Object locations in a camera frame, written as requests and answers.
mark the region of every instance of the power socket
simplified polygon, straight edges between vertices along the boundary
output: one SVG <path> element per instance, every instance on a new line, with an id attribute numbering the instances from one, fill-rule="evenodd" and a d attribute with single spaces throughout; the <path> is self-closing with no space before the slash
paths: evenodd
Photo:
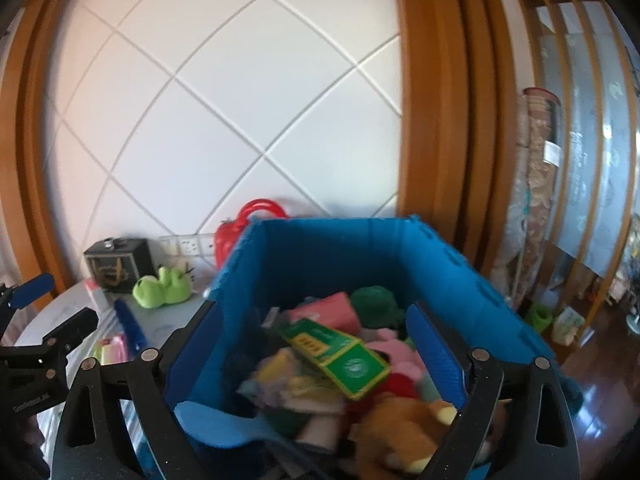
<path id="1" fill-rule="evenodd" d="M 213 234 L 199 235 L 200 254 L 202 256 L 213 256 Z"/>
<path id="2" fill-rule="evenodd" d="M 180 254 L 182 256 L 200 256 L 200 244 L 198 236 L 178 236 L 178 244 L 180 245 Z"/>
<path id="3" fill-rule="evenodd" d="M 178 238 L 175 236 L 162 236 L 159 239 L 162 252 L 166 256 L 180 256 L 180 247 L 178 246 Z"/>

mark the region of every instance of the blue gripper pad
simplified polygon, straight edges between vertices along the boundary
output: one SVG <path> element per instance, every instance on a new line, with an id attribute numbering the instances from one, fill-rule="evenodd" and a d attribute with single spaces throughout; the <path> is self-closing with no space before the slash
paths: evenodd
<path id="1" fill-rule="evenodd" d="M 462 368 L 415 303 L 406 311 L 406 329 L 442 398 L 461 410 L 468 398 Z"/>

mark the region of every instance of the green package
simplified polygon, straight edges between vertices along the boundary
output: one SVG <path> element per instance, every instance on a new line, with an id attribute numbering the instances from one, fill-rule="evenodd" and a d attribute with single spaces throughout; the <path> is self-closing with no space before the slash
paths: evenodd
<path id="1" fill-rule="evenodd" d="M 388 364 L 360 339 L 310 319 L 300 319 L 280 334 L 351 400 L 361 399 L 389 375 Z"/>

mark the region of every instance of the paper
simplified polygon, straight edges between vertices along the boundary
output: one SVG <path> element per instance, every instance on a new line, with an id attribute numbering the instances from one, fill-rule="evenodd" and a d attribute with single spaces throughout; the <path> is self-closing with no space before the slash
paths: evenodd
<path id="1" fill-rule="evenodd" d="M 543 155 L 542 160 L 549 164 L 553 164 L 555 167 L 559 167 L 561 152 L 562 150 L 560 149 L 560 146 L 545 140 L 545 154 Z"/>

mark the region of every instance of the pink box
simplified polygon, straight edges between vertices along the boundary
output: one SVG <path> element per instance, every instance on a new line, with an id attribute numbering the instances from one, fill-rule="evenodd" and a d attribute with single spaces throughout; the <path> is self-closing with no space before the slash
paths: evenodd
<path id="1" fill-rule="evenodd" d="M 338 292 L 323 300 L 287 310 L 287 315 L 292 323 L 307 318 L 355 336 L 360 333 L 362 328 L 358 315 L 344 292 Z"/>

